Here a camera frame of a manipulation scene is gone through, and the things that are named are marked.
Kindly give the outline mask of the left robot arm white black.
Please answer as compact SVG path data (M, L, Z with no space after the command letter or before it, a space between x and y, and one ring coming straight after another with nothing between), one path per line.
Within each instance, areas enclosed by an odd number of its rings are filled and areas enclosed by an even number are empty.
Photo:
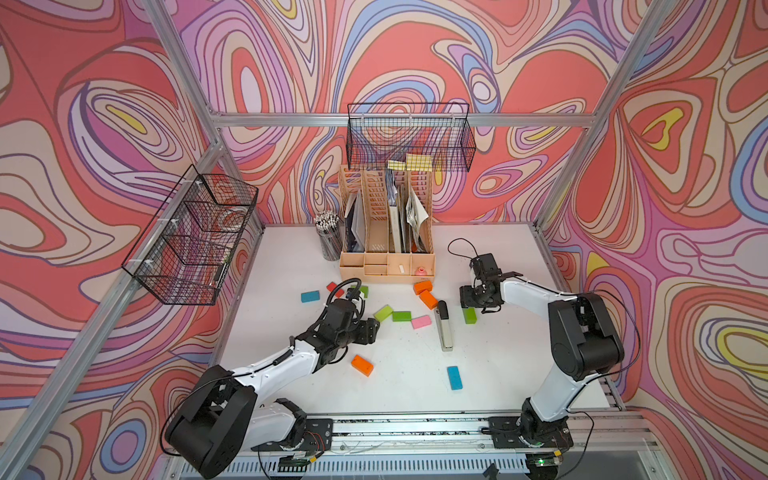
M161 441L204 479L221 474L244 449L303 442L306 413L276 396L291 383L338 362L351 344L375 342L380 321L362 300L335 299L282 351L245 367L215 365L175 407Z

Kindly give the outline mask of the green block carried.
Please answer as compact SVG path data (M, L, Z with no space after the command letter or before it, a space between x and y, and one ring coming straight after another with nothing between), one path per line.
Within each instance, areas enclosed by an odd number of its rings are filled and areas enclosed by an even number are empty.
M475 325L478 321L477 313L474 308L463 308L462 309L464 322L467 325Z

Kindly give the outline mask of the orange block front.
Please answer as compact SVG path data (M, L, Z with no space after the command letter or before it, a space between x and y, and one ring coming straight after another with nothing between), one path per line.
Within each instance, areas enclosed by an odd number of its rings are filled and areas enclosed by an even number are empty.
M374 365L359 355L355 355L350 364L356 371L366 377L369 377L374 370Z

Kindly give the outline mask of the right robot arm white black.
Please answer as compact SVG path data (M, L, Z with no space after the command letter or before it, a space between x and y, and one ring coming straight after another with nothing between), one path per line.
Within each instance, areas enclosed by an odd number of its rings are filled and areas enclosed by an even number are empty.
M460 288L464 308L497 313L509 304L548 322L554 366L527 398L513 431L529 447L564 433L569 407L592 381L621 364L625 350L604 300L596 293L556 291L502 271L491 253L469 259L472 283Z

